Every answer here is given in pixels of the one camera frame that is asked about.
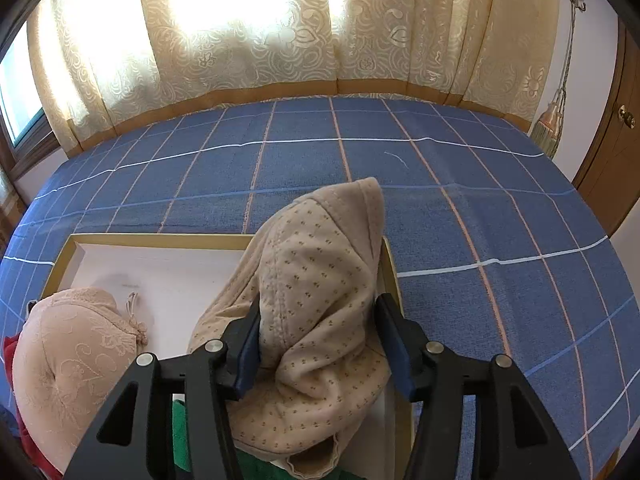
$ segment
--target screw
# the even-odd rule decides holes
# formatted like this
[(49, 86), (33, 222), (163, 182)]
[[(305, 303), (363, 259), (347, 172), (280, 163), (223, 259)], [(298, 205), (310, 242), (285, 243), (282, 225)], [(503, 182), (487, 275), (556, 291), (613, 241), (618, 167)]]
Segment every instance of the screw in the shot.
[(220, 339), (212, 339), (204, 345), (204, 349), (211, 353), (220, 352), (224, 347), (225, 344)]
[(444, 351), (444, 345), (440, 341), (429, 341), (427, 343), (427, 352), (430, 354), (441, 354)]
[(508, 355), (498, 354), (495, 357), (495, 363), (500, 368), (509, 368), (513, 364), (513, 360)]
[(148, 353), (140, 354), (136, 358), (136, 363), (139, 366), (147, 366), (147, 365), (151, 364), (153, 361), (154, 361), (154, 357), (151, 354), (148, 354)]

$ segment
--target door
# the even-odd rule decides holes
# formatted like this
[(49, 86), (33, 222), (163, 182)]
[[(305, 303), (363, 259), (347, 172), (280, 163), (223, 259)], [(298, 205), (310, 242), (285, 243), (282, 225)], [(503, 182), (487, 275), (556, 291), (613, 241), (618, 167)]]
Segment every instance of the door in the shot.
[(619, 28), (605, 113), (574, 178), (574, 186), (609, 236), (640, 196), (640, 51), (622, 22)]

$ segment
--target polka dot fabric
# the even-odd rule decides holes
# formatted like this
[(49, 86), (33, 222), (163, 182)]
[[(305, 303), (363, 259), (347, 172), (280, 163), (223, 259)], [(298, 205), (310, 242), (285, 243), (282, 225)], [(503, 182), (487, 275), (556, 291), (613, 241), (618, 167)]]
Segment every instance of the polka dot fabric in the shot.
[(370, 315), (383, 222), (373, 178), (300, 197), (260, 228), (194, 329), (190, 351), (260, 291), (260, 372), (229, 419), (238, 447), (297, 478), (337, 465), (388, 380)]

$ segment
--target beige patterned curtain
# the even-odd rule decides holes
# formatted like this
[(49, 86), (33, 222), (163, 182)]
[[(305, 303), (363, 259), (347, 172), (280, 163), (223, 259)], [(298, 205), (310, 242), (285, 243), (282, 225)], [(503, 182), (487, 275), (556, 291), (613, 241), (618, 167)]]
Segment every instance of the beige patterned curtain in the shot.
[(42, 0), (44, 110), (70, 155), (152, 121), (283, 96), (395, 92), (527, 128), (558, 0)]
[(24, 202), (0, 168), (0, 258), (4, 256), (11, 235), (24, 211)]

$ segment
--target blue checkered fabric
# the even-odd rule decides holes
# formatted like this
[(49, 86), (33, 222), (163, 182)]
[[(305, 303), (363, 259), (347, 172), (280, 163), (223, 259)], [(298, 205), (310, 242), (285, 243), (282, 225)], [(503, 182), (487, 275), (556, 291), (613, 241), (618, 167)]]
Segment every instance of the blue checkered fabric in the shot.
[[(640, 415), (640, 315), (576, 190), (504, 120), (406, 100), (306, 98), (153, 124), (63, 164), (0, 267), (20, 330), (71, 233), (255, 232), (295, 197), (375, 176), (407, 317), (456, 352), (509, 352), (589, 478)], [(13, 407), (4, 377), (0, 401)], [(460, 478), (468, 478), (466, 402)]]

